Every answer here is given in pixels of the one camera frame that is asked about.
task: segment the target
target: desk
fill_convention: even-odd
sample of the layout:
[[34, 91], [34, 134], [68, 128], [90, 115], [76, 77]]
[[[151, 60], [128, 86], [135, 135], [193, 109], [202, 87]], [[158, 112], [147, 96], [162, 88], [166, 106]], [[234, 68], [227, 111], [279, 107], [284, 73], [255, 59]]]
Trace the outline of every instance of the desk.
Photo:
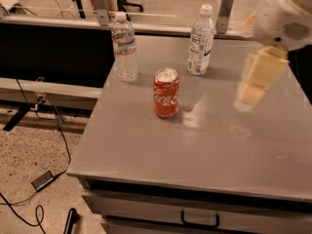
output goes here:
[[[312, 111], [291, 71], [254, 111], [240, 113], [233, 107], [236, 88], [246, 56], [259, 45], [214, 40], [211, 70], [196, 77], [186, 70], [187, 38], [138, 36], [136, 43], [137, 81], [120, 82], [111, 70], [67, 171], [87, 188], [84, 198], [93, 210], [129, 218], [138, 211], [123, 210], [125, 202], [122, 209], [104, 210], [107, 201], [97, 201], [103, 209], [96, 209], [93, 197], [128, 199], [130, 205], [146, 203], [147, 195], [148, 204], [156, 200], [181, 210], [179, 200], [201, 208], [199, 200], [206, 204], [202, 210], [213, 210], [212, 222], [215, 212], [235, 212], [247, 219], [240, 223], [244, 231], [311, 233]], [[179, 73], [180, 104], [178, 114], [164, 120], [154, 113], [152, 85], [155, 72], [166, 66]], [[162, 200], [167, 196], [170, 203]], [[267, 217], [265, 224], [254, 224], [259, 215]], [[146, 211], [143, 216], [150, 219]], [[164, 212], [160, 218], [168, 219]], [[242, 230], [226, 221], [222, 228]]]

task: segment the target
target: soda can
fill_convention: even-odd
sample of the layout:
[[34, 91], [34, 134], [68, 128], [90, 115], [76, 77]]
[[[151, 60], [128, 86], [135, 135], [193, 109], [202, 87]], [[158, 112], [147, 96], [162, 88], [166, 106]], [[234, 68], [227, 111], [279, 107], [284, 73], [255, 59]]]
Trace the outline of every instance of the soda can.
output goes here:
[[169, 67], [160, 69], [154, 79], [154, 109], [162, 118], [174, 116], [178, 111], [178, 74]]

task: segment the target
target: clear plastic bottle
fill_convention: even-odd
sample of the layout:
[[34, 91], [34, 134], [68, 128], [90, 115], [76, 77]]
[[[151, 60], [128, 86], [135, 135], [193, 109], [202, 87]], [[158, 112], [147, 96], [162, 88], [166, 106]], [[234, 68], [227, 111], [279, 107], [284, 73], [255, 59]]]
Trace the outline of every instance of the clear plastic bottle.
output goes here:
[[115, 61], [120, 80], [133, 82], [137, 78], [137, 47], [135, 31], [124, 12], [116, 13], [111, 28]]
[[202, 5], [200, 17], [192, 26], [187, 70], [194, 75], [203, 75], [208, 69], [215, 35], [212, 13], [211, 5]]

